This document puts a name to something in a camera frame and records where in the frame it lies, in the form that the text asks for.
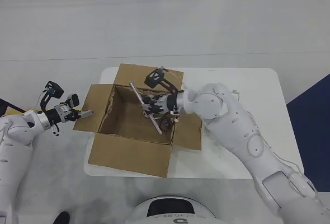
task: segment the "box flap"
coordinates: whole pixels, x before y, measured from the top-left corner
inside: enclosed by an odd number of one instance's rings
[[[77,120],[74,124],[73,130],[82,130],[84,132],[95,133],[98,132],[108,106],[108,99],[112,88],[112,84],[91,85],[82,111],[93,110],[94,114],[87,118]]]
[[[96,134],[88,163],[167,177],[171,146]]]
[[[120,86],[129,86],[129,81],[132,81],[137,88],[149,89],[144,83],[145,78],[156,67],[138,66],[135,64],[120,64],[118,73],[116,74],[114,84]],[[181,89],[183,72],[170,70],[171,73],[165,73],[165,79],[171,82],[178,90]],[[158,85],[154,88],[157,91],[167,91],[164,87]]]
[[[201,150],[202,120],[196,114],[181,113],[175,124],[173,146]]]

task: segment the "dark blue panel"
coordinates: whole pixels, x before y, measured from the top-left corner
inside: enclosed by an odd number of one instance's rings
[[[287,104],[305,175],[330,192],[330,74]]]

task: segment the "black bracket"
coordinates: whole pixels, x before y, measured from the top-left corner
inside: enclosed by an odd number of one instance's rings
[[[64,93],[64,90],[57,83],[49,81],[45,86],[45,90],[43,92],[46,92],[46,94],[41,100],[41,110],[43,111],[43,113],[46,113],[46,106],[49,100],[52,97],[56,99],[61,98]]]
[[[171,94],[176,95],[178,93],[178,89],[171,82],[165,79],[164,71],[169,72],[169,70],[164,67],[155,69],[152,73],[147,75],[144,83],[150,88],[155,88],[158,84],[160,84]]]

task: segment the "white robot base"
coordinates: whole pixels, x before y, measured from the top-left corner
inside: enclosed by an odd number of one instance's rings
[[[224,224],[203,204],[189,198],[163,196],[139,204],[129,215],[125,224],[136,223],[210,223]]]

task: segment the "metal rod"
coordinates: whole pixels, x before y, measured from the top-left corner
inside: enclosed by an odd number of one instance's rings
[[[130,82],[129,82],[129,85],[130,85],[130,87],[133,89],[133,91],[135,92],[135,94],[136,94],[137,98],[139,99],[140,103],[141,103],[142,105],[144,105],[145,103],[144,103],[144,101],[143,101],[143,98],[142,98],[142,96],[138,93],[138,89],[134,86],[133,82],[130,81]],[[156,120],[155,120],[153,114],[148,114],[148,116],[149,116],[150,120],[152,121],[152,123],[153,123],[155,129],[158,131],[158,133],[159,133],[159,134],[162,134],[163,132],[161,131],[161,129],[160,129],[158,123],[156,122]]]
[[[14,104],[10,104],[10,103],[7,102],[6,100],[2,100],[1,98],[0,98],[0,102],[2,102],[2,103],[4,103],[4,104],[7,104],[7,106],[9,106],[9,107],[11,107],[11,108],[13,108],[13,109],[15,109],[15,110],[21,112],[21,113],[25,113],[25,112],[26,112],[25,110],[22,110],[22,109],[19,108],[18,106],[14,106]]]

